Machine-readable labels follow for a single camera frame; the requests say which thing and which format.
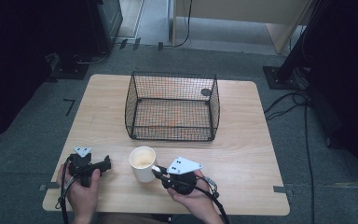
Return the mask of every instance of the hand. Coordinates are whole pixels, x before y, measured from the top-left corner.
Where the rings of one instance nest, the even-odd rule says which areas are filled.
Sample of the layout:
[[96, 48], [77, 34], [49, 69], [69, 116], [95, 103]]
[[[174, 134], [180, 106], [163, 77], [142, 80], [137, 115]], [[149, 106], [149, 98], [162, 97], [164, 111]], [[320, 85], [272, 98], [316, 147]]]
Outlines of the hand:
[[[200, 170], [194, 172], [195, 175], [204, 177]], [[209, 192], [209, 185], [202, 180], [197, 181], [197, 187]], [[214, 209], [212, 200], [199, 190], [194, 189], [189, 195], [182, 195], [174, 189], [167, 189], [172, 199], [187, 208], [193, 216], [201, 219], [207, 224], [223, 224], [222, 219]]]
[[[60, 187], [62, 187], [62, 170], [63, 165], [61, 165], [57, 176], [57, 184]], [[66, 169], [65, 183], [71, 178], [68, 170], [69, 169]], [[80, 180], [75, 181], [69, 188], [67, 198], [74, 209], [75, 224], [91, 223], [92, 217], [94, 216], [98, 205], [98, 185], [100, 176], [100, 170], [96, 169], [92, 173], [89, 188], [81, 186]]]

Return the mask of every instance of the person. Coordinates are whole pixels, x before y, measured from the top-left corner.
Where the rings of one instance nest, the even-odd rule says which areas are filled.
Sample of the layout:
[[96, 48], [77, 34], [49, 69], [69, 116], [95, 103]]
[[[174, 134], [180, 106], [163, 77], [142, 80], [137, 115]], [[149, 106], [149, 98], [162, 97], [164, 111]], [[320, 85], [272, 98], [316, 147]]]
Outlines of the person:
[[[60, 168], [57, 176], [57, 184], [62, 186], [62, 170], [63, 165]], [[194, 172], [195, 175], [204, 177], [200, 170]], [[67, 199], [72, 205], [75, 213], [74, 224], [90, 224], [94, 218], [95, 211], [98, 205], [98, 187], [100, 180], [100, 170], [96, 169], [92, 173], [90, 178], [89, 188], [81, 186], [77, 180], [69, 188], [67, 193]], [[69, 181], [71, 176], [69, 175], [68, 169], [65, 174], [65, 183]], [[209, 191], [210, 188], [205, 181], [198, 181], [197, 187]], [[223, 220], [213, 206], [213, 202], [204, 193], [194, 189], [189, 195], [182, 195], [177, 193], [174, 189], [167, 189], [167, 192], [171, 195], [172, 199], [182, 204], [194, 217], [202, 220], [205, 224], [223, 224]], [[102, 216], [102, 220], [99, 223], [107, 223], [106, 220], [114, 220], [109, 218], [109, 215]], [[154, 220], [147, 220], [147, 217], [142, 216], [130, 216], [129, 215], [116, 215], [116, 220], [127, 220], [126, 223], [137, 224], [135, 220], [139, 220], [138, 223], [160, 223], [153, 222]]]

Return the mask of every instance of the paper cup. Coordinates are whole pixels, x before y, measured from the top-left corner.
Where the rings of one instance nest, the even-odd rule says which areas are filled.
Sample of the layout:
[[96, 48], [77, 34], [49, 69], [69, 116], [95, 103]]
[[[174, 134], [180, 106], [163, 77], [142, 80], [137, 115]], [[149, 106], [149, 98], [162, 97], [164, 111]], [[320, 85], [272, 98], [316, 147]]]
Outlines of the paper cup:
[[155, 179], [152, 167], [158, 165], [156, 152], [151, 147], [137, 147], [130, 154], [130, 165], [139, 182], [150, 182]]

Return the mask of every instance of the desk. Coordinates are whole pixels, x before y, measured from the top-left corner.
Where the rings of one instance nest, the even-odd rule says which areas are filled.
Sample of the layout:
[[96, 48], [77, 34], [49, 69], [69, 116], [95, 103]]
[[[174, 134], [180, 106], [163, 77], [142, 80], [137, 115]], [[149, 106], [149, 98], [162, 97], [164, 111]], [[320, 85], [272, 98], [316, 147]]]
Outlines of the desk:
[[[306, 15], [311, 3], [312, 0], [193, 0], [191, 18], [266, 23], [276, 51], [281, 53], [297, 26], [309, 17]], [[190, 0], [173, 0], [174, 45], [176, 17], [188, 17], [189, 6]]]
[[[138, 182], [129, 163], [139, 146], [155, 149], [158, 164], [168, 167], [176, 156], [201, 163], [202, 172], [218, 185], [219, 202], [229, 215], [285, 216], [289, 204], [256, 85], [248, 81], [218, 80], [220, 124], [212, 142], [140, 141], [128, 137], [124, 124], [130, 76], [94, 75], [89, 81], [69, 132], [52, 181], [73, 147], [92, 147], [92, 161], [109, 155], [112, 170], [103, 173], [97, 211], [186, 214], [172, 201], [159, 180]], [[43, 207], [49, 211], [59, 198], [47, 191]]]

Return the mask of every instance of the metal mesh basket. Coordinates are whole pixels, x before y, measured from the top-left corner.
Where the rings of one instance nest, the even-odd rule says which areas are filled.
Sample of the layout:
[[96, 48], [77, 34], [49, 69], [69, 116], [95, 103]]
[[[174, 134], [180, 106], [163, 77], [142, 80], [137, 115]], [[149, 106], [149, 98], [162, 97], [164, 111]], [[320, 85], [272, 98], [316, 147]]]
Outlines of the metal mesh basket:
[[219, 116], [214, 75], [132, 73], [125, 111], [132, 139], [212, 141]]

